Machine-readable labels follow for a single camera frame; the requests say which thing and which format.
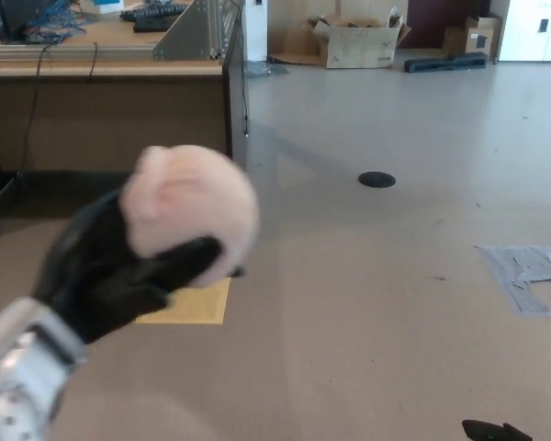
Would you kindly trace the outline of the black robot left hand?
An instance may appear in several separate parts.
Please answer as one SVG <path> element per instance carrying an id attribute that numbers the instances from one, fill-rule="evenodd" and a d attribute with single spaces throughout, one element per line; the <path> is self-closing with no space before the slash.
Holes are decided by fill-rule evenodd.
<path id="1" fill-rule="evenodd" d="M 238 276 L 254 225 L 233 204 L 186 189 L 168 199 L 110 191 L 72 217 L 33 296 L 91 344 L 166 309 L 179 289 Z"/>

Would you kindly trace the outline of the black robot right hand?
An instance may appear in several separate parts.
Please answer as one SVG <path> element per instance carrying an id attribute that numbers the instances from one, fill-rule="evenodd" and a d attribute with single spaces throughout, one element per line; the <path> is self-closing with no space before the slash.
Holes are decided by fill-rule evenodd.
<path id="1" fill-rule="evenodd" d="M 462 421 L 463 430 L 472 441 L 533 441 L 533 438 L 508 423 L 497 425 L 479 420 Z"/>

